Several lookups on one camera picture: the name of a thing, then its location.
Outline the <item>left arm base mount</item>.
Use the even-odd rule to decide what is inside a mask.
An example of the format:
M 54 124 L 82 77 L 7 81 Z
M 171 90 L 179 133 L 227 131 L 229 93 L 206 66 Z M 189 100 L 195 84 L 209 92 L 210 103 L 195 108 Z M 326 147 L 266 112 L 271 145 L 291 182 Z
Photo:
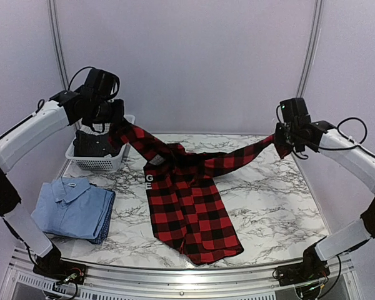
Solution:
M 32 271 L 35 274 L 42 275 L 57 281 L 69 278 L 67 283 L 76 283 L 82 285 L 84 283 L 88 267 L 85 264 L 79 264 L 71 261 L 60 260 L 58 266 L 52 265 L 52 268 L 44 267 L 43 264 L 35 264 Z

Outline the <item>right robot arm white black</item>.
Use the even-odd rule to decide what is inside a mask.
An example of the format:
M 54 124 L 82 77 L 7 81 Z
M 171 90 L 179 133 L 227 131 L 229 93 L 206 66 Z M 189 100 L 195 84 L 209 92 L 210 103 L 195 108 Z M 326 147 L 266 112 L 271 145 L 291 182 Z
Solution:
M 276 124 L 275 141 L 289 150 L 307 146 L 338 163 L 358 178 L 374 195 L 369 207 L 359 219 L 338 232 L 321 239 L 303 252 L 297 275 L 310 280 L 327 260 L 353 251 L 375 239 L 375 155 L 359 143 L 341 133 L 327 121 L 316 121 L 297 126 L 294 123 Z

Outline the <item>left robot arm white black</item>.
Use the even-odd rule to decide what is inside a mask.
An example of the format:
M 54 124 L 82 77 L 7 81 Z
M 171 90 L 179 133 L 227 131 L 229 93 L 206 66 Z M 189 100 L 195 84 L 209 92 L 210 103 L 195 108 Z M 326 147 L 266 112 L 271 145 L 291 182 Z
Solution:
M 89 125 L 120 123 L 123 119 L 122 99 L 61 91 L 0 136 L 0 216 L 14 235 L 35 252 L 42 268 L 53 278 L 64 276 L 66 263 L 61 260 L 60 250 L 38 228 L 23 206 L 7 174 L 45 139 L 78 121 Z

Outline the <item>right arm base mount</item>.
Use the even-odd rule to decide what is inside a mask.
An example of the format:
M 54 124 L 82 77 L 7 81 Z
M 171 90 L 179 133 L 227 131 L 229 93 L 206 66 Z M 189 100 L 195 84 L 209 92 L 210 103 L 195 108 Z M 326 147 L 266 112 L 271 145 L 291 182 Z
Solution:
M 288 264 L 278 266 L 272 273 L 274 279 L 279 282 L 280 286 L 288 286 L 292 284 L 301 284 L 307 281 L 327 278 L 330 275 L 327 266 L 321 266 L 318 269 L 305 271 L 302 262 L 296 264 Z

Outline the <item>red black plaid shirt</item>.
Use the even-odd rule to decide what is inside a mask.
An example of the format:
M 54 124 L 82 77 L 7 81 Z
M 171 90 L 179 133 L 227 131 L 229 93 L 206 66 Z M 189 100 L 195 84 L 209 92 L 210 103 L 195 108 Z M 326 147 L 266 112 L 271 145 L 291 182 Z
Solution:
M 123 121 L 109 128 L 114 146 L 129 144 L 145 160 L 143 167 L 152 232 L 195 265 L 211 264 L 243 253 L 214 178 L 246 166 L 270 145 L 283 159 L 292 147 L 273 134 L 232 152 L 188 152 Z

